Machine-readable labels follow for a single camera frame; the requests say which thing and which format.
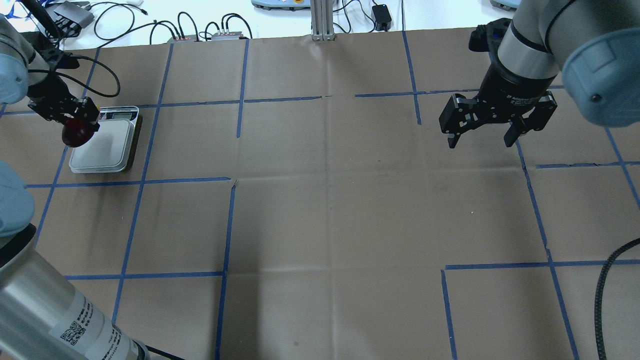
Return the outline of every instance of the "black power plug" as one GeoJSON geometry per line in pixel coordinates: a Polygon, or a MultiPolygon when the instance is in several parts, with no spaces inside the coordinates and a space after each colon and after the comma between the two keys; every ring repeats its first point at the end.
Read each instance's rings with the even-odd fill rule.
{"type": "Polygon", "coordinates": [[[391,14],[385,4],[372,6],[371,17],[376,22],[376,31],[388,31],[391,28],[391,14]]]}

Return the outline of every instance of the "cardboard surface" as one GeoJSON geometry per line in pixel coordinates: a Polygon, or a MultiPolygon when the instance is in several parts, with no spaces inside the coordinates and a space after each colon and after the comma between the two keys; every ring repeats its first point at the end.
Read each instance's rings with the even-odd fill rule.
{"type": "MultiPolygon", "coordinates": [[[[501,125],[449,149],[443,91],[472,97],[489,64],[470,31],[103,49],[122,94],[96,104],[143,107],[132,169],[73,174],[61,127],[9,108],[0,154],[37,251],[186,359],[594,359],[598,261],[640,236],[640,124],[596,127],[558,88],[518,146],[501,125]]],[[[636,359],[623,258],[605,340],[636,359]]]]}

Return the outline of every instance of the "qr code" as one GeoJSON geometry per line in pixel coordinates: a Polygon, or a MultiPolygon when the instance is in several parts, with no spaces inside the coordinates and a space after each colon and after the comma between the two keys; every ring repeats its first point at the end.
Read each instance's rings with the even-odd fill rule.
{"type": "Polygon", "coordinates": [[[62,340],[64,340],[64,341],[67,341],[72,346],[75,346],[77,344],[78,340],[80,340],[80,337],[82,337],[82,335],[84,334],[85,331],[86,331],[86,329],[84,327],[80,326],[79,323],[72,322],[71,326],[67,329],[67,331],[65,331],[64,334],[62,334],[60,336],[60,338],[62,340]]]}

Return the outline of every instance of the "white label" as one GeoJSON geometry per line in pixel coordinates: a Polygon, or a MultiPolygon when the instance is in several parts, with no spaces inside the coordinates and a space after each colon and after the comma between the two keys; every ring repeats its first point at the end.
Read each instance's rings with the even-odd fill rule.
{"type": "Polygon", "coordinates": [[[69,309],[49,331],[88,360],[124,360],[135,344],[76,289],[69,309]]]}

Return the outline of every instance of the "power adapter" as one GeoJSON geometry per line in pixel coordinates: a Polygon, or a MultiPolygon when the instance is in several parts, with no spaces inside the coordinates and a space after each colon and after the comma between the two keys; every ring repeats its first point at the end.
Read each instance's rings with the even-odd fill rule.
{"type": "Polygon", "coordinates": [[[385,4],[372,6],[371,17],[376,22],[376,31],[388,31],[391,29],[391,14],[385,4]]]}

